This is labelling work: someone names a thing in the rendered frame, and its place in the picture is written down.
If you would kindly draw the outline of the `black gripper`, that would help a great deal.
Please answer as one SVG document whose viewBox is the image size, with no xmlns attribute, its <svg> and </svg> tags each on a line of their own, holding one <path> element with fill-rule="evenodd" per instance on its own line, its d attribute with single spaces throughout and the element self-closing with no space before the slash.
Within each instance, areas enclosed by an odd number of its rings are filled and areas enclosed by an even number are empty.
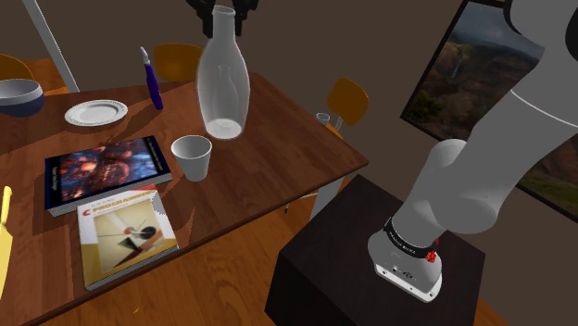
<svg viewBox="0 0 578 326">
<path fill-rule="evenodd" d="M 195 10 L 196 15 L 202 20 L 203 33 L 207 38 L 212 37 L 213 32 L 213 0 L 185 0 Z M 259 0 L 215 0 L 215 5 L 233 6 L 235 11 L 234 24 L 235 35 L 242 35 L 243 22 L 247 19 L 250 10 L 258 8 Z"/>
</svg>

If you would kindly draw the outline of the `clear glass bottle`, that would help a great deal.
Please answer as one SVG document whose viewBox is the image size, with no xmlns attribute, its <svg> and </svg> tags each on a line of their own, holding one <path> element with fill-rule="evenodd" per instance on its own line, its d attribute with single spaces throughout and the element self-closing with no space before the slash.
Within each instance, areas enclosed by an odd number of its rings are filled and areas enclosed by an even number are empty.
<svg viewBox="0 0 578 326">
<path fill-rule="evenodd" d="M 212 37 L 198 62 L 196 87 L 208 134 L 222 140 L 238 137 L 248 113 L 250 83 L 243 55 L 236 43 L 235 11 L 212 9 Z"/>
</svg>

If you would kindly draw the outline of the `purple pen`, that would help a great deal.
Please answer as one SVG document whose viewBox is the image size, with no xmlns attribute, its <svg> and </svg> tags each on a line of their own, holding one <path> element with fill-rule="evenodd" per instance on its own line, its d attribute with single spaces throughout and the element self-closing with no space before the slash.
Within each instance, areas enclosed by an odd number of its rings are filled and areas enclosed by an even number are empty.
<svg viewBox="0 0 578 326">
<path fill-rule="evenodd" d="M 160 91 L 158 88 L 155 73 L 154 73 L 153 68 L 151 66 L 149 56 L 148 56 L 146 50 L 142 46 L 140 47 L 140 52 L 141 52 L 141 55 L 142 55 L 142 58 L 144 61 L 144 69 L 145 69 L 145 74 L 146 74 L 146 84 L 147 84 L 147 88 L 148 88 L 148 91 L 150 94 L 151 101 L 157 110 L 162 110 L 163 109 L 162 98 L 161 98 Z"/>
</svg>

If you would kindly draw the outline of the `white cup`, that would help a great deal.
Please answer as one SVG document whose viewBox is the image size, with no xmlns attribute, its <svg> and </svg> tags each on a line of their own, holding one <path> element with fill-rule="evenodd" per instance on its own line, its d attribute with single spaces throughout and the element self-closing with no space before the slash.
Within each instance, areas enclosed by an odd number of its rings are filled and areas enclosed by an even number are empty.
<svg viewBox="0 0 578 326">
<path fill-rule="evenodd" d="M 176 158 L 185 178 L 200 182 L 207 177 L 212 143 L 202 135 L 186 135 L 175 140 L 171 153 Z"/>
</svg>

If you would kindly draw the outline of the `brown wooden table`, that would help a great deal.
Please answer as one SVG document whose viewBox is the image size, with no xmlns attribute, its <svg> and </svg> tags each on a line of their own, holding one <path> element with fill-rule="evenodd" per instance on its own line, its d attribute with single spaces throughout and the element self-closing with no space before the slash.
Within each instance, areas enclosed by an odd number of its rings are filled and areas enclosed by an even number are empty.
<svg viewBox="0 0 578 326">
<path fill-rule="evenodd" d="M 251 74 L 250 88 L 244 132 L 214 142 L 203 181 L 187 181 L 168 158 L 172 180 L 160 194 L 180 248 L 103 287 L 113 302 L 99 314 L 106 325 L 134 324 L 146 316 L 160 325 L 169 322 L 170 305 L 184 312 L 186 281 L 177 267 L 190 251 L 367 164 L 260 75 Z M 13 191 L 7 227 L 14 238 L 0 326 L 37 326 L 96 298 L 83 285 L 76 215 L 53 217 L 44 208 L 44 162 L 148 135 L 168 154 L 176 139 L 204 132 L 193 82 L 167 82 L 160 91 L 162 110 L 153 107 L 145 86 L 131 86 L 50 95 L 33 116 L 0 116 L 0 194 L 4 186 Z M 100 99 L 119 101 L 128 113 L 104 126 L 66 122 L 70 108 Z"/>
</svg>

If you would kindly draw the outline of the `white plate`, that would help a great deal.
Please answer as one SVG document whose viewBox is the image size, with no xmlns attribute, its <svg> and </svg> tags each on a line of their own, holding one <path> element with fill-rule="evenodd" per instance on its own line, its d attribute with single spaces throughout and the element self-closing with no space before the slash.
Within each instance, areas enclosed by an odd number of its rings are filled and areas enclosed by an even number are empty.
<svg viewBox="0 0 578 326">
<path fill-rule="evenodd" d="M 65 113 L 71 125 L 97 127 L 114 123 L 128 113 L 128 107 L 116 100 L 100 99 L 80 103 Z"/>
</svg>

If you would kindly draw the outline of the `grey slanted beam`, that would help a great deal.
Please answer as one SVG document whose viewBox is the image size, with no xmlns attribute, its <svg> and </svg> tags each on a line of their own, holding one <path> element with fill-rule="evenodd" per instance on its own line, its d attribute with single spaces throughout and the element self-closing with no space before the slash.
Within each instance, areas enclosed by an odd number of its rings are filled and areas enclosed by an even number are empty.
<svg viewBox="0 0 578 326">
<path fill-rule="evenodd" d="M 78 93 L 80 89 L 77 85 L 77 82 L 75 81 L 75 78 L 69 69 L 69 65 L 66 59 L 61 53 L 57 40 L 51 32 L 51 29 L 45 20 L 44 13 L 39 7 L 37 0 L 20 1 L 25 6 L 35 29 L 37 30 L 44 43 L 44 47 L 55 63 L 57 70 L 64 83 L 66 84 L 68 90 L 72 93 Z"/>
</svg>

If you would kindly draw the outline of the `dark book with fiery cover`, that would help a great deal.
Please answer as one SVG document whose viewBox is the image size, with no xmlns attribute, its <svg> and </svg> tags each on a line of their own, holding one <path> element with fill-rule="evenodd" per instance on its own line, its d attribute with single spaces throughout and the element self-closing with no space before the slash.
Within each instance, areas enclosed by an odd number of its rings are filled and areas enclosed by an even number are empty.
<svg viewBox="0 0 578 326">
<path fill-rule="evenodd" d="M 172 180 L 154 136 L 49 157 L 45 161 L 44 208 L 52 216 L 149 183 Z"/>
</svg>

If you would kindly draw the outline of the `blue and white bowl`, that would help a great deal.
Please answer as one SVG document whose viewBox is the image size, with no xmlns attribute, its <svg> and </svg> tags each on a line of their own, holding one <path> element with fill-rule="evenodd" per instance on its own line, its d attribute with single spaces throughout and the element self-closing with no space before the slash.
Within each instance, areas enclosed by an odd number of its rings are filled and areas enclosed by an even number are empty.
<svg viewBox="0 0 578 326">
<path fill-rule="evenodd" d="M 44 105 L 44 91 L 37 81 L 0 81 L 0 113 L 24 118 L 38 113 Z"/>
</svg>

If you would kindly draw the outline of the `pale yellow book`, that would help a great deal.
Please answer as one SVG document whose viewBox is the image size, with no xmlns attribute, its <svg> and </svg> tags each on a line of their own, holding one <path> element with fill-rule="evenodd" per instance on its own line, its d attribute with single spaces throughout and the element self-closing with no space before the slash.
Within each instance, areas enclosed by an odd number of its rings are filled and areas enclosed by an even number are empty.
<svg viewBox="0 0 578 326">
<path fill-rule="evenodd" d="M 77 212 L 88 291 L 179 249 L 153 183 L 81 205 Z"/>
</svg>

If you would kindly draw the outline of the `dark robot stand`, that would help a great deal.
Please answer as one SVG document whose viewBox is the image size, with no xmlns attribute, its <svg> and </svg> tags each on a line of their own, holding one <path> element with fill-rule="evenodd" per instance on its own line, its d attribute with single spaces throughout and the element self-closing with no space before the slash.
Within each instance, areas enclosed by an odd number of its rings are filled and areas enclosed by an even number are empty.
<svg viewBox="0 0 578 326">
<path fill-rule="evenodd" d="M 401 205 L 356 176 L 279 253 L 265 311 L 276 326 L 473 326 L 485 254 L 440 238 L 443 283 L 423 303 L 378 276 L 367 242 Z"/>
</svg>

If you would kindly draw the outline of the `yellow flat utensil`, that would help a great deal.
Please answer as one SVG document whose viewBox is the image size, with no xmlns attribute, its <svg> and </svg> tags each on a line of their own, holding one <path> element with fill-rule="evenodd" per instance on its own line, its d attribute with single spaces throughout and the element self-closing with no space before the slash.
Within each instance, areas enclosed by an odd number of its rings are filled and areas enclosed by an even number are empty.
<svg viewBox="0 0 578 326">
<path fill-rule="evenodd" d="M 11 196 L 12 189 L 9 186 L 5 186 L 0 206 L 0 298 L 3 295 L 6 284 L 7 269 L 13 242 L 13 237 L 6 227 Z"/>
</svg>

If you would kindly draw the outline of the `landscape wall picture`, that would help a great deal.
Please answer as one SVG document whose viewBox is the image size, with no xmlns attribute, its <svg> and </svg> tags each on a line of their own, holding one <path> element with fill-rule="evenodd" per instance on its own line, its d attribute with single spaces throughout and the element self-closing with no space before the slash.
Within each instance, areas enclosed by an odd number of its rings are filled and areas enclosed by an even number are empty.
<svg viewBox="0 0 578 326">
<path fill-rule="evenodd" d="M 437 140 L 465 140 L 543 54 L 512 31 L 503 0 L 463 0 L 401 118 Z M 578 134 L 539 160 L 519 188 L 578 222 Z"/>
</svg>

